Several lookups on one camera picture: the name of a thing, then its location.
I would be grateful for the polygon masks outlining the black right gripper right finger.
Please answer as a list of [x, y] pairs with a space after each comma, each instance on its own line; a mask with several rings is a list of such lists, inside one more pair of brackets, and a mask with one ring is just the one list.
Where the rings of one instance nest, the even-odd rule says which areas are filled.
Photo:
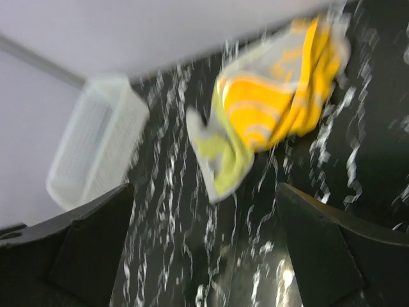
[[276, 205], [304, 306], [408, 306], [408, 234], [285, 183]]

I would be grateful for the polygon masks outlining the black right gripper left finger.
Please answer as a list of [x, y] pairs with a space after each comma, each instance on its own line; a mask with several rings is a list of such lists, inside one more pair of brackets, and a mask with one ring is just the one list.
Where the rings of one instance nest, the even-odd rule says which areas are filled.
[[1, 228], [1, 306], [108, 306], [134, 204], [123, 184], [34, 226]]

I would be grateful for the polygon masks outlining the yellow-green and grey towel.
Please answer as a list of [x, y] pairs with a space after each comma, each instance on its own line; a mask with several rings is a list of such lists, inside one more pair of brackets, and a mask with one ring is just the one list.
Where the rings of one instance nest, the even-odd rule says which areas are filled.
[[187, 109], [185, 121], [209, 202], [220, 202], [240, 186], [252, 167], [254, 152], [243, 144], [231, 126], [217, 92], [213, 93], [206, 123], [193, 107]]

